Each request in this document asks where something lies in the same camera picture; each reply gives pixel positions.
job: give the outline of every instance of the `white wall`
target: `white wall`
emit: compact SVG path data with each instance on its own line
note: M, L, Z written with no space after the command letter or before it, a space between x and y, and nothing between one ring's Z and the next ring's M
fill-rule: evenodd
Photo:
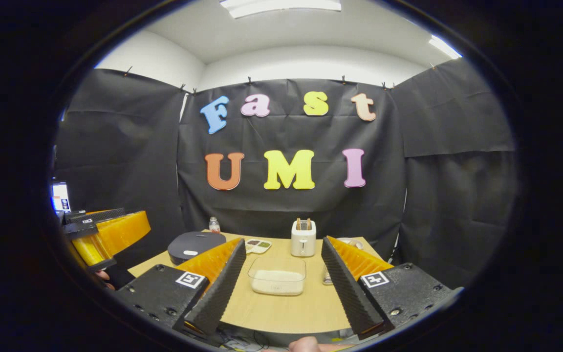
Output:
M205 64L158 34L140 31L127 39L96 66L127 71L154 78L175 87L196 88Z
M381 85L398 84L427 68L382 53L341 46L290 46L252 51L210 63L197 91L279 78L324 78Z

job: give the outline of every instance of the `white toaster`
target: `white toaster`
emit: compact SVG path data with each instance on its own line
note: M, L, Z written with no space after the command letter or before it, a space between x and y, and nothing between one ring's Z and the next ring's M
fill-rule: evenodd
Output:
M311 257L314 255L317 242L317 226L310 219L297 219L292 223L292 249L290 254L295 257Z

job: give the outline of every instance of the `human hand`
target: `human hand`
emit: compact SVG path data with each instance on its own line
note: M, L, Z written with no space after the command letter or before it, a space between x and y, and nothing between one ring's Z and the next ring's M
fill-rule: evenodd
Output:
M108 275L107 272L103 270L98 270L95 272L95 274L97 274L97 276L99 276L101 279L105 281L110 280L110 275ZM106 283L106 286L108 286L109 289L114 290L114 286L112 286L112 284Z
M290 352L334 352L350 348L353 345L326 345L319 343L314 336L306 336L288 345ZM263 350L262 352L275 352L274 350Z

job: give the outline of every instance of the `computer screen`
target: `computer screen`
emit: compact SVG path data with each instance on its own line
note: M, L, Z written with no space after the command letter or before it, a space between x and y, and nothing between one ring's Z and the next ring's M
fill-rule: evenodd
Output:
M69 204L69 192L66 188L66 182L53 183L51 189L53 191L51 195L51 200L53 201L53 209L70 212L71 204Z

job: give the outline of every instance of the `blue letter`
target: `blue letter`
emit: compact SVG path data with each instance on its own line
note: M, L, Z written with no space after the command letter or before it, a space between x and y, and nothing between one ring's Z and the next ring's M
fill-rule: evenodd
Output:
M225 105L222 104L226 104L228 102L229 99L224 95L216 99L214 102L206 105L201 109L201 111L199 111L201 114L204 114L206 120L208 120L208 125L210 125L210 129L208 130L209 134L213 134L227 125L227 122L221 121L221 118L227 117L227 109L225 108Z

